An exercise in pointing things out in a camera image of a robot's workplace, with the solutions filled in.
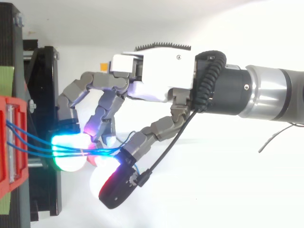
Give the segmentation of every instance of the silver metal cylinder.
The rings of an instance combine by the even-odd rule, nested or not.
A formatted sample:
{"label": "silver metal cylinder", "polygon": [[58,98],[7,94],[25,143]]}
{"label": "silver metal cylinder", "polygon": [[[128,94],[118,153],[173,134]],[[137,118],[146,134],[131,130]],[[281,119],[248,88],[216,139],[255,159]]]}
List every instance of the silver metal cylinder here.
{"label": "silver metal cylinder", "polygon": [[43,164],[42,164],[40,158],[29,158],[28,167],[29,168],[39,168],[39,167],[43,167]]}
{"label": "silver metal cylinder", "polygon": [[242,118],[273,120],[281,112],[287,94],[287,82],[280,69],[249,65],[252,93]]}
{"label": "silver metal cylinder", "polygon": [[30,61],[34,51],[23,51],[23,60]]}

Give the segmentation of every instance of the black metal frame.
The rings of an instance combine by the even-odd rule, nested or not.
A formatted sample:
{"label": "black metal frame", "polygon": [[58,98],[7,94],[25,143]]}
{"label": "black metal frame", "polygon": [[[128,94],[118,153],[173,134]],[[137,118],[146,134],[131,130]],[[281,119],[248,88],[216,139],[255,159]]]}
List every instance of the black metal frame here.
{"label": "black metal frame", "polygon": [[[0,2],[0,66],[14,67],[12,95],[26,100],[22,28],[14,23],[18,13],[13,4]],[[11,192],[9,212],[0,216],[1,228],[30,228],[28,180]]]}
{"label": "black metal frame", "polygon": [[[56,119],[56,50],[53,47],[33,47],[32,40],[24,40],[23,43],[26,50],[33,50],[31,60],[24,61],[24,71],[30,97],[37,105],[34,113],[28,113],[28,131],[47,140]],[[28,142],[37,144],[37,141],[30,139]],[[49,162],[43,161],[43,167],[29,168],[29,196],[31,221],[38,221],[39,211],[49,211],[50,216],[57,216],[61,212],[61,175]]]}
{"label": "black metal frame", "polygon": [[[13,4],[0,2],[0,66],[14,67],[12,96],[34,100],[37,109],[33,114],[28,112],[28,131],[46,139],[52,128],[52,123],[47,120],[56,119],[56,50],[53,47],[37,48],[37,56],[33,55],[34,58],[24,67],[22,27],[14,21],[18,13]],[[25,50],[35,43],[37,41],[25,41]],[[1,228],[30,228],[30,221],[38,220],[38,211],[49,210],[51,216],[61,212],[60,172],[46,162],[44,164],[43,168],[30,168],[29,179],[11,192],[10,213],[0,215]]]}

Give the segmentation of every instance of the led light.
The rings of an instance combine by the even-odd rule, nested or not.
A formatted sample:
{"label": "led light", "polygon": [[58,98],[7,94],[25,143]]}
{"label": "led light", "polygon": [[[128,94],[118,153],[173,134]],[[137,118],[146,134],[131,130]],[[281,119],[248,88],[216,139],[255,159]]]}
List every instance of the led light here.
{"label": "led light", "polygon": [[114,145],[114,143],[116,142],[116,137],[110,136],[110,137],[107,137],[105,140],[106,140],[106,145],[108,147],[112,147]]}
{"label": "led light", "polygon": [[91,193],[98,199],[100,189],[109,177],[116,171],[120,163],[113,157],[101,157],[95,158],[97,167],[94,169],[90,178]]}
{"label": "led light", "polygon": [[[73,148],[88,149],[89,145],[91,144],[91,138],[88,134],[85,133],[55,135],[52,138],[52,144],[73,147]],[[53,146],[52,150],[65,151],[65,149],[58,148],[56,146]],[[53,152],[53,155],[54,156],[66,155],[66,153]],[[58,168],[60,168],[61,170],[74,172],[81,169],[84,166],[86,162],[86,156],[68,157],[68,158],[56,157],[54,158],[54,162],[56,166],[58,166]]]}

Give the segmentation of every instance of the serrated edge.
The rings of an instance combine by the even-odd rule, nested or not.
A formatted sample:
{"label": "serrated edge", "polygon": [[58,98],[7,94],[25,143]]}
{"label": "serrated edge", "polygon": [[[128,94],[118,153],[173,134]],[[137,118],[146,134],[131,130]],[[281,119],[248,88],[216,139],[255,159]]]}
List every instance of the serrated edge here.
{"label": "serrated edge", "polygon": [[188,51],[191,50],[191,46],[189,46],[189,45],[173,44],[173,43],[168,43],[168,42],[154,42],[154,43],[147,44],[147,45],[137,46],[135,48],[135,51],[142,51],[142,50],[147,50],[147,49],[155,48],[155,47],[177,48],[177,49],[183,49],[183,50],[188,50]]}

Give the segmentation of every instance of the green light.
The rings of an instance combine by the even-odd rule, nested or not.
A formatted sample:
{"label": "green light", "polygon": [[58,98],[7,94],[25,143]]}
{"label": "green light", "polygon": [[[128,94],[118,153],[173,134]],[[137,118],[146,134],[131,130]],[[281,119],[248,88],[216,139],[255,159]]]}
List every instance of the green light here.
{"label": "green light", "polygon": [[[67,146],[73,148],[88,149],[91,144],[91,138],[88,134],[65,134],[65,135],[55,135],[52,138],[52,144]],[[56,146],[52,147],[54,151],[64,151],[65,149],[58,148]],[[53,152],[54,156],[64,155],[65,153]],[[81,169],[85,162],[86,156],[81,157],[69,157],[69,158],[54,158],[54,162],[58,168],[62,171],[74,172]]]}

